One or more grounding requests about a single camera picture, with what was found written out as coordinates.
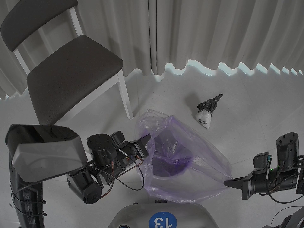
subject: light under curtain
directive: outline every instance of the light under curtain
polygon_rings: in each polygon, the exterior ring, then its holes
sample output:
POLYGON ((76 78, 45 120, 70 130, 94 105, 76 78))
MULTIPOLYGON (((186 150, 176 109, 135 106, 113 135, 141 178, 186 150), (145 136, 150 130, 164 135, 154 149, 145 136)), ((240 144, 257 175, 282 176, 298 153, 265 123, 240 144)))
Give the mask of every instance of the light under curtain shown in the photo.
MULTIPOLYGON (((19 0, 0 0, 0 23, 19 0)), ((170 62, 183 69, 194 59, 210 69, 240 62, 304 70, 304 0, 78 0, 84 33, 124 62, 161 75, 170 62)), ((76 37, 64 12, 19 47, 32 70, 76 37)), ((0 98, 22 94, 26 74, 0 39, 0 98)))

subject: blue sticker with white number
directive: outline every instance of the blue sticker with white number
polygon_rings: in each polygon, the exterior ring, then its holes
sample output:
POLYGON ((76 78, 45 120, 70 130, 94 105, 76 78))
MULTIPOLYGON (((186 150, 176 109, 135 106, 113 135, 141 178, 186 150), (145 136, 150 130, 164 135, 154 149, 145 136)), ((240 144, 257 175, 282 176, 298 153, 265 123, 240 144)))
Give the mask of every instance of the blue sticker with white number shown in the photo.
POLYGON ((176 228, 177 219, 169 212, 158 212, 149 220, 149 228, 176 228))

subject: purple plastic bag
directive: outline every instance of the purple plastic bag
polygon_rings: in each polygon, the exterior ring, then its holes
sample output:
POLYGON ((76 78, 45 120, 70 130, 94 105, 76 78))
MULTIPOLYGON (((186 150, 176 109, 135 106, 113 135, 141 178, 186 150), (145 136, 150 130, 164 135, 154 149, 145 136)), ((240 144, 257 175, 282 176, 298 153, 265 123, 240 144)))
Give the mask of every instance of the purple plastic bag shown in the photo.
POLYGON ((177 203, 216 196, 232 179, 231 165, 223 154, 196 131, 154 110, 136 123, 136 138, 151 134, 149 156, 140 166, 149 195, 177 203))

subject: chair leg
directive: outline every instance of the chair leg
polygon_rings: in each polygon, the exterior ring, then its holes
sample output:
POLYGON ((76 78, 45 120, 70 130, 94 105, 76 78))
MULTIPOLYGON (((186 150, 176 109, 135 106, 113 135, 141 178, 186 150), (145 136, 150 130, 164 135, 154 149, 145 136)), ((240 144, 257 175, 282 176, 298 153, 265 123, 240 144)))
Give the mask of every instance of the chair leg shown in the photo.
POLYGON ((120 70, 117 73, 118 76, 118 87, 119 87, 119 91, 120 91, 120 95, 121 98, 123 100, 124 103, 124 107, 127 113, 127 117, 131 120, 133 119, 133 113, 132 113, 132 109, 131 109, 131 105, 130 105, 130 100, 129 100, 129 96, 128 96, 128 92, 127 92, 127 88, 126 88, 126 83, 125 83, 125 78, 123 76, 123 71, 120 70))

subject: white tile floor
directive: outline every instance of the white tile floor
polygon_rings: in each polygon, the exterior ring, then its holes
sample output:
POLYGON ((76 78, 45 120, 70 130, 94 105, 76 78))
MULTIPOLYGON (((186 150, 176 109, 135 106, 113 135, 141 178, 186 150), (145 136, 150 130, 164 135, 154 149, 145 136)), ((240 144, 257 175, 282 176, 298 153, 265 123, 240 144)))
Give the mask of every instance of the white tile floor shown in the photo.
MULTIPOLYGON (((207 76, 188 66, 181 76, 166 71, 161 82, 157 82, 153 75, 143 76, 140 70, 135 70, 126 78, 135 116, 133 120, 127 119, 118 87, 113 86, 65 126, 81 136, 86 148, 86 138, 96 133, 111 134, 121 130, 127 140, 132 140, 136 119, 148 109, 174 114, 227 157, 233 166, 233 177, 249 174, 253 170, 253 157, 264 151, 273 154, 275 165, 275 141, 286 132, 299 134, 300 154, 304 154, 304 76, 283 72, 278 75, 272 69, 267 74, 255 70, 252 76, 248 76, 237 70, 238 73, 231 76, 221 70, 207 76), (219 93, 223 93, 223 97, 214 112, 210 129, 206 130, 194 119, 196 106, 219 93)), ((38 123, 28 91, 22 96, 0 101, 0 119, 0 227, 17 228, 15 210, 9 206, 8 149, 4 138, 11 124, 38 123)), ((121 179, 132 187, 141 185, 135 171, 121 179)), ((295 190, 287 190, 274 196, 289 201, 297 197, 294 193, 295 190)), ((46 227, 76 228, 105 228, 124 206, 154 201, 145 190, 135 192, 115 183, 112 192, 104 199, 85 205, 70 191, 65 176, 44 183, 44 199, 47 201, 44 211, 48 213, 46 227)), ((303 203, 304 200, 299 200, 293 205, 303 203)), ((270 225, 276 212, 291 206, 277 204, 269 197, 259 195, 253 195, 248 201, 241 200, 241 191, 236 189, 229 189, 201 204, 220 228, 270 225)), ((295 210, 284 210, 274 224, 279 224, 295 210)))

